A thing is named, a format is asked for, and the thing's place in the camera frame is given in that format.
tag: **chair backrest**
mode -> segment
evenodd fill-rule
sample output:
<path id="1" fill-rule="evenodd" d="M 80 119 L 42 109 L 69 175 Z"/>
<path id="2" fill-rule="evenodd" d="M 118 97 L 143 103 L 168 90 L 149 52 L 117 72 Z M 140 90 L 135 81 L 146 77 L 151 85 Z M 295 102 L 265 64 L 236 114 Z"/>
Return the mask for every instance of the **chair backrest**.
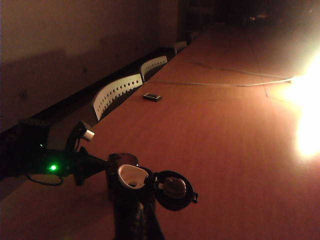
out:
<path id="1" fill-rule="evenodd" d="M 93 98 L 92 105 L 98 121 L 108 106 L 121 95 L 143 84 L 141 75 L 135 74 L 115 80 L 103 87 Z"/>
<path id="2" fill-rule="evenodd" d="M 146 61 L 144 64 L 140 67 L 140 73 L 142 75 L 143 81 L 145 81 L 145 75 L 150 70 L 159 67 L 161 65 L 164 65 L 168 62 L 167 56 L 160 56 L 154 59 L 151 59 L 149 61 Z"/>
<path id="3" fill-rule="evenodd" d="M 179 41 L 173 44 L 174 54 L 177 55 L 187 47 L 187 41 Z"/>
<path id="4" fill-rule="evenodd" d="M 194 40 L 197 39 L 197 37 L 199 37 L 200 32 L 199 31 L 194 31 L 189 33 L 189 38 L 190 38 L 190 43 L 192 43 Z"/>

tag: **bright light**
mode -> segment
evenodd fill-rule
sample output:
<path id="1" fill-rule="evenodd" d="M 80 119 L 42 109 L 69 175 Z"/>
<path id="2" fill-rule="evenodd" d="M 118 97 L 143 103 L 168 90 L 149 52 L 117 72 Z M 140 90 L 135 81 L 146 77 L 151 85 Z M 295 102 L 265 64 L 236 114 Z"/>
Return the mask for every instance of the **bright light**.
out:
<path id="1" fill-rule="evenodd" d="M 320 152 L 320 54 L 312 61 L 307 74 L 292 81 L 289 98 L 301 107 L 297 143 L 303 155 Z"/>
<path id="2" fill-rule="evenodd" d="M 57 170 L 57 166 L 56 165 L 51 165 L 49 169 L 51 171 L 55 171 L 55 170 Z"/>

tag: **black device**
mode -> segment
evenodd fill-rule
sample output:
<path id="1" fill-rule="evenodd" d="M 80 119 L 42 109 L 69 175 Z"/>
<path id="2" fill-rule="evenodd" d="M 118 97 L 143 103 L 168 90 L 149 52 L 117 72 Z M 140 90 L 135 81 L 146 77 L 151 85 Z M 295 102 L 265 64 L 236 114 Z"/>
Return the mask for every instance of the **black device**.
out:
<path id="1" fill-rule="evenodd" d="M 177 172 L 152 172 L 139 166 L 138 159 L 130 153 L 113 153 L 103 160 L 88 154 L 84 147 L 77 151 L 77 140 L 90 141 L 95 135 L 85 122 L 75 125 L 64 150 L 47 149 L 50 128 L 42 121 L 27 119 L 21 121 L 17 129 L 16 135 L 9 137 L 0 151 L 0 180 L 25 175 L 33 182 L 58 186 L 63 183 L 62 177 L 72 174 L 75 185 L 80 186 L 85 179 L 105 171 L 113 201 L 116 240 L 164 240 L 155 214 L 155 201 L 171 211 L 198 202 L 199 195 L 190 182 Z M 126 171 L 132 169 L 145 173 L 145 177 L 126 179 Z M 57 175 L 61 182 L 39 182 L 29 174 Z M 180 184 L 179 192 L 174 191 L 177 187 L 174 182 Z"/>
<path id="2" fill-rule="evenodd" d="M 143 95 L 143 98 L 153 102 L 158 102 L 162 97 L 160 95 L 146 93 L 145 95 Z"/>

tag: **green light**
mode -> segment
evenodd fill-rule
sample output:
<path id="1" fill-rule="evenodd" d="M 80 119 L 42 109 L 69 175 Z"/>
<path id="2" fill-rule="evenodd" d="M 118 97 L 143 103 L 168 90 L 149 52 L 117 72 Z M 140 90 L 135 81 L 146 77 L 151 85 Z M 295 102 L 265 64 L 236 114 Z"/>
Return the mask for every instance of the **green light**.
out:
<path id="1" fill-rule="evenodd" d="M 57 166 L 56 165 L 51 165 L 49 169 L 51 171 L 55 171 L 55 170 L 57 170 Z"/>

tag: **table surface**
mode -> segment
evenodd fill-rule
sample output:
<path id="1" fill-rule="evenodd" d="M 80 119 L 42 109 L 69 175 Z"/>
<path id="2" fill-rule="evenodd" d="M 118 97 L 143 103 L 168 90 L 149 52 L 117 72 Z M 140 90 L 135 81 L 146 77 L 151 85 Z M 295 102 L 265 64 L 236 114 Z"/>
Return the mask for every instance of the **table surface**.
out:
<path id="1" fill-rule="evenodd" d="M 132 153 L 141 166 L 176 171 L 192 183 L 198 204 L 178 212 L 156 206 L 168 240 L 319 239 L 320 131 L 313 113 L 288 97 L 288 83 L 212 85 L 275 80 L 221 68 L 303 74 L 306 48 L 276 31 L 210 29 L 95 125 L 95 137 L 82 145 L 103 159 Z M 145 100 L 145 93 L 162 100 Z M 25 182 L 1 203 L 2 238 L 113 239 L 106 186 L 104 173 L 81 187 L 72 177 L 60 187 Z"/>

